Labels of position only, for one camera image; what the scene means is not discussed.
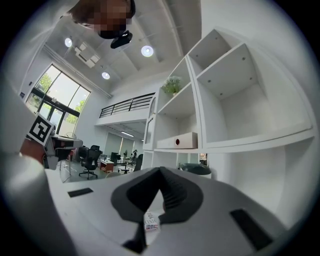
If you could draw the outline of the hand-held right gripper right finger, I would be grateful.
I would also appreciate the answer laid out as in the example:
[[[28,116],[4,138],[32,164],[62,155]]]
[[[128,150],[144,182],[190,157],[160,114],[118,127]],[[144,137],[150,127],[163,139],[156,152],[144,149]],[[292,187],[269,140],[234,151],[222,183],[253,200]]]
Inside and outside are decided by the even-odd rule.
[[[163,197],[162,224],[177,224],[189,220],[203,203],[203,191],[194,182],[161,166],[159,190]]]

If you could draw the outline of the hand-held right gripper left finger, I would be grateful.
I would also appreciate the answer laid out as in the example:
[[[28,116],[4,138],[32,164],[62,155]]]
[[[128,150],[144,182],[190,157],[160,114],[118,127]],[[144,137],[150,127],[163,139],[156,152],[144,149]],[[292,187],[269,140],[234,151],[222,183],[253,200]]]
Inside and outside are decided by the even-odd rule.
[[[159,170],[158,167],[146,170],[112,192],[111,204],[123,220],[133,223],[143,221],[145,212],[160,189]]]

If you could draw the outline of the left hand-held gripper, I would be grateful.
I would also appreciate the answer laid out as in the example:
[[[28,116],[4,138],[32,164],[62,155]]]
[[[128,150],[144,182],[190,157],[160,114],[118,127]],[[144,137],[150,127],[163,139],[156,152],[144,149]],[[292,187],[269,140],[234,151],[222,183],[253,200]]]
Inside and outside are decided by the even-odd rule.
[[[60,146],[53,130],[54,125],[37,113],[25,138],[25,155],[51,170],[55,170],[58,164],[57,148]]]

